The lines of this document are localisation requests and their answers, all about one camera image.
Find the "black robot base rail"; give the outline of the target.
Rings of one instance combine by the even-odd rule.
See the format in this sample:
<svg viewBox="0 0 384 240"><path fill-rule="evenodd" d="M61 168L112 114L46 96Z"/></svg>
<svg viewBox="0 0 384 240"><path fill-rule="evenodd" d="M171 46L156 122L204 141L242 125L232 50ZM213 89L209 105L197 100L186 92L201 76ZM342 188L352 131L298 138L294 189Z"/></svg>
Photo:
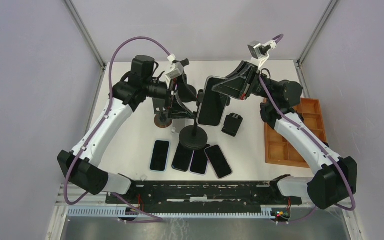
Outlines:
<svg viewBox="0 0 384 240"><path fill-rule="evenodd" d="M260 213L261 206L302 204L268 181L135 181L123 198L154 214L251 214Z"/></svg>

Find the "phone with purple case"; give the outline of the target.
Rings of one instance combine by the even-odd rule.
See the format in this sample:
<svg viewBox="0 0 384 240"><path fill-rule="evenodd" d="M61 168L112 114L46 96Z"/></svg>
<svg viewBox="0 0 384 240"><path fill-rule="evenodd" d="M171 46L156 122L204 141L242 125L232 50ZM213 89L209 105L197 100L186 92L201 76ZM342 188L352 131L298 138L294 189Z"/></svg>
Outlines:
<svg viewBox="0 0 384 240"><path fill-rule="evenodd" d="M204 148L195 150L191 159L189 171L197 175L205 175L208 168L208 157L205 153L205 149L210 147L206 144Z"/></svg>

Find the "black folding phone stand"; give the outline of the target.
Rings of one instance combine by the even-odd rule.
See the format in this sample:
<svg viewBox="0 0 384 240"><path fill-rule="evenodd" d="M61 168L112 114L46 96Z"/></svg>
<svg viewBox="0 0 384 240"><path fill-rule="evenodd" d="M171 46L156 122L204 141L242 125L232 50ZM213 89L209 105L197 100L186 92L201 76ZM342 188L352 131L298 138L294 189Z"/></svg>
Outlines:
<svg viewBox="0 0 384 240"><path fill-rule="evenodd" d="M243 122L243 117L237 113L230 113L226 116L221 132L231 137L236 137Z"/></svg>

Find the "phone with light blue case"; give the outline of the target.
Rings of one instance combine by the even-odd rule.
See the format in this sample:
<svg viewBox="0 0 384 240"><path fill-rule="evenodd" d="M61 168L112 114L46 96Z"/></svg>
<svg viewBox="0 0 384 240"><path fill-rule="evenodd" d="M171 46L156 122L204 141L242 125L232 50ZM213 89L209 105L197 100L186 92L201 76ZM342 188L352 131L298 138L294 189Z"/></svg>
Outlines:
<svg viewBox="0 0 384 240"><path fill-rule="evenodd" d="M170 142L167 140L156 140L153 146L149 169L154 172L164 172L170 152Z"/></svg>

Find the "wooden-base black plate stand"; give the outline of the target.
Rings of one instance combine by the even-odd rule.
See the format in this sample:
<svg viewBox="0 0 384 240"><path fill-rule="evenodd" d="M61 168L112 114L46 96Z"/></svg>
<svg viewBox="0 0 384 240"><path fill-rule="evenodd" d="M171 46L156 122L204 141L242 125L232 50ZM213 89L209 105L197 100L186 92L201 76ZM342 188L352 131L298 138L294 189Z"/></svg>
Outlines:
<svg viewBox="0 0 384 240"><path fill-rule="evenodd" d="M158 128L168 128L172 125L173 120L168 118L168 110L165 107L165 101L162 99L153 98L153 109L154 109L154 124Z"/></svg>

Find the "orange compartment tray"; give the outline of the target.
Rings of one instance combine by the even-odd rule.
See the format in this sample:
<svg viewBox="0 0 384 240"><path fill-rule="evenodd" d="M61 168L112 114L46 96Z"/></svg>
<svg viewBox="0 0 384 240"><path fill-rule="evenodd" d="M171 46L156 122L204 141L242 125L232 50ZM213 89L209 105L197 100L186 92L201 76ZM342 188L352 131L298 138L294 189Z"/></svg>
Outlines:
<svg viewBox="0 0 384 240"><path fill-rule="evenodd" d="M294 107L303 123L323 143L327 143L325 125L319 100L302 98L299 105ZM297 150L267 123L264 124L265 162L267 164L289 167L309 168L304 158Z"/></svg>

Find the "phone with white case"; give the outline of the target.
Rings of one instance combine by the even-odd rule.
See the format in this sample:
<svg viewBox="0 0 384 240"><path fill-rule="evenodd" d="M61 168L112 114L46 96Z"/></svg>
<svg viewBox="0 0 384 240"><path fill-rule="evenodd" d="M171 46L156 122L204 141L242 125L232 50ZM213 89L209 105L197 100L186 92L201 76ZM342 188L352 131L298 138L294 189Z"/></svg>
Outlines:
<svg viewBox="0 0 384 240"><path fill-rule="evenodd" d="M177 145L171 167L177 171L187 172L189 170L193 154L193 150L188 149L179 143Z"/></svg>

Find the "silver folding phone stand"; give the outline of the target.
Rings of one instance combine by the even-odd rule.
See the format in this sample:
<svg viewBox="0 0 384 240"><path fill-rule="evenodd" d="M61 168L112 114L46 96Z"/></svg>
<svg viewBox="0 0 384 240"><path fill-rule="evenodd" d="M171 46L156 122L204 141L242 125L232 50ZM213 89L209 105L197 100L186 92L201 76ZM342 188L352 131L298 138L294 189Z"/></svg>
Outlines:
<svg viewBox="0 0 384 240"><path fill-rule="evenodd" d="M185 126L186 126L185 119L173 119L171 124L171 133L179 134Z"/></svg>

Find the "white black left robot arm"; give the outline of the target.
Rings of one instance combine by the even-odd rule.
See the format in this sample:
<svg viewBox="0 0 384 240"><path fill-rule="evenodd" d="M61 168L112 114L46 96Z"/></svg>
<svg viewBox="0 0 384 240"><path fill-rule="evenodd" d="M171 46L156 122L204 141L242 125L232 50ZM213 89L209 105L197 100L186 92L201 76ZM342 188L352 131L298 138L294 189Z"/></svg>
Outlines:
<svg viewBox="0 0 384 240"><path fill-rule="evenodd" d="M194 113L183 103L183 98L190 102L197 100L187 84L184 70L190 62L187 58L177 60L174 54L167 59L168 67L156 76L159 67L156 60L137 55L120 81L110 84L108 100L96 122L77 145L69 151L62 150L57 156L66 181L92 195L117 193L125 204L136 200L137 190L131 186L131 179L99 166L118 130L147 98L154 101L154 113L165 121L194 118Z"/></svg>

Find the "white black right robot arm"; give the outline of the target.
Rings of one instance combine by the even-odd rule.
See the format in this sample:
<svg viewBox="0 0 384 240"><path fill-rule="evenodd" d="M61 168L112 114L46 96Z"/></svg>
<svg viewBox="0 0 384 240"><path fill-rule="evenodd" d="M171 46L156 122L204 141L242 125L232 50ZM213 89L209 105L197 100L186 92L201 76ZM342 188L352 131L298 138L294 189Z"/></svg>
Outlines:
<svg viewBox="0 0 384 240"><path fill-rule="evenodd" d="M331 150L304 124L294 110L303 93L298 82L273 80L254 64L242 61L210 89L237 100L250 95L265 98L266 102L260 104L261 119L292 145L314 174L312 178L286 175L274 179L275 187L268 191L273 203L297 197L311 200L321 210L331 206L356 209L358 165L351 156L342 157Z"/></svg>

